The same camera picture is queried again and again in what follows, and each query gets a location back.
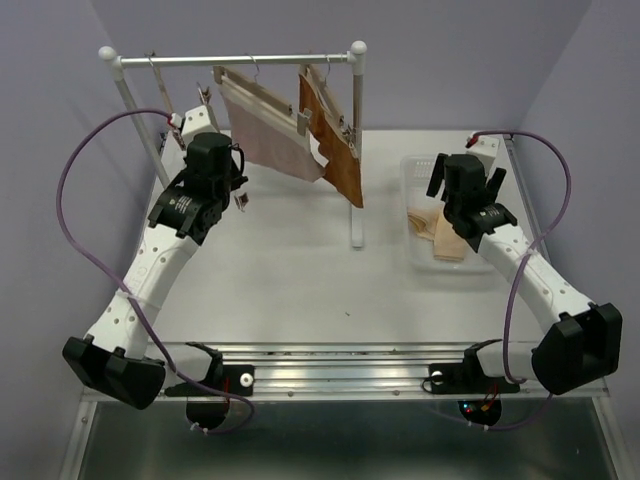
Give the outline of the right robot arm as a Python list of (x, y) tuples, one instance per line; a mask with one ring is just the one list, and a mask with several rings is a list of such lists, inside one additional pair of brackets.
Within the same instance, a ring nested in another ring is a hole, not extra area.
[(498, 168), (487, 176), (474, 155), (440, 154), (426, 194), (441, 197), (454, 232), (510, 283), (506, 313), (512, 315), (521, 298), (542, 337), (472, 345), (460, 363), (434, 367), (434, 392), (483, 393), (492, 383), (516, 392), (533, 380), (562, 395), (613, 374), (619, 365), (621, 312), (576, 290), (537, 252), (516, 217), (497, 201), (505, 175)]

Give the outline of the beige hanger with pink underwear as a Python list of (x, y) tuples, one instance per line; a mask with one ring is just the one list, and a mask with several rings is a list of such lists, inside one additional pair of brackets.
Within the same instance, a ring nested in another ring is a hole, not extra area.
[(257, 78), (260, 74), (259, 66), (255, 62), (253, 57), (250, 57), (250, 59), (252, 60), (256, 68), (256, 75), (252, 79), (236, 69), (225, 66), (214, 66), (212, 70), (214, 81), (218, 85), (222, 85), (223, 80), (227, 79), (234, 86), (239, 87), (244, 92), (251, 94), (262, 104), (271, 107), (284, 117), (293, 120), (295, 123), (297, 134), (300, 136), (305, 136), (308, 133), (308, 126), (310, 123), (312, 112), (309, 109), (305, 109), (302, 113), (294, 112), (293, 106), (288, 100), (284, 99), (272, 90), (260, 85), (257, 81)]

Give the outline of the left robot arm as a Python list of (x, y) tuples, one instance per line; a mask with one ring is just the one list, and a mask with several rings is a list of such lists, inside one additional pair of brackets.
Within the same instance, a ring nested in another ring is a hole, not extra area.
[(157, 343), (150, 328), (181, 270), (246, 183), (240, 147), (221, 133), (199, 133), (188, 144), (185, 165), (158, 196), (134, 260), (99, 319), (62, 350), (81, 383), (138, 410), (162, 390), (174, 362), (147, 357)]

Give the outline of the cream beige underwear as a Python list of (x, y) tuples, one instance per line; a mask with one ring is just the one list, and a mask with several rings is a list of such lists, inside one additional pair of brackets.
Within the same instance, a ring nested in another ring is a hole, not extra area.
[(431, 209), (409, 208), (409, 225), (414, 234), (432, 242), (433, 257), (439, 261), (462, 262), (466, 258), (467, 243), (445, 218), (442, 207)]

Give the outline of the pink underwear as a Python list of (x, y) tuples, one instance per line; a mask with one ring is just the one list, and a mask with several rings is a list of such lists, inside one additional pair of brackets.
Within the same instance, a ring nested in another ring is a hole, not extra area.
[(324, 166), (311, 153), (309, 135), (300, 135), (293, 119), (230, 89), (222, 89), (221, 95), (231, 138), (248, 162), (311, 183), (324, 176)]

